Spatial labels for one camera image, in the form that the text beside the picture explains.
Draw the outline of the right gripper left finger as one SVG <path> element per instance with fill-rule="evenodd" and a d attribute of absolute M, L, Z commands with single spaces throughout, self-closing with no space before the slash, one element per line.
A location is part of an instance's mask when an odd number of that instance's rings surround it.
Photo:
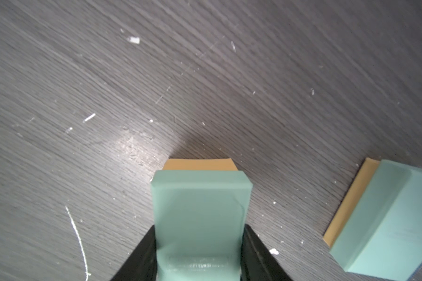
<path fill-rule="evenodd" d="M 156 232 L 151 226 L 111 281 L 156 281 L 157 269 Z"/>

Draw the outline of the tan ring box base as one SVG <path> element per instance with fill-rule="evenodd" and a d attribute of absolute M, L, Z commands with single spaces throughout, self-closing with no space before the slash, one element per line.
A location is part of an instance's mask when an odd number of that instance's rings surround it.
<path fill-rule="evenodd" d="M 380 163 L 381 162 L 379 160 L 366 158 L 360 166 L 344 199 L 339 205 L 338 210 L 323 235 L 323 240 L 329 248 L 332 248 L 335 244 L 337 237 L 340 235 L 348 219 L 351 217 Z"/>

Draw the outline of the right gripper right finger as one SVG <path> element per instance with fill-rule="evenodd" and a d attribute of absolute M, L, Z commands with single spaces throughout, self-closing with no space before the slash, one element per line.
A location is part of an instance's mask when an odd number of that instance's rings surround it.
<path fill-rule="evenodd" d="M 244 226 L 240 266 L 241 281 L 292 281 L 248 224 Z"/>

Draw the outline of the mint green box lid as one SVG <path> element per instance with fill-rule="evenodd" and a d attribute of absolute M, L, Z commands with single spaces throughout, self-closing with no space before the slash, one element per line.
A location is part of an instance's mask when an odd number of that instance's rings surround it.
<path fill-rule="evenodd" d="M 407 281 L 422 264 L 422 169 L 380 162 L 330 254 L 345 272 Z"/>

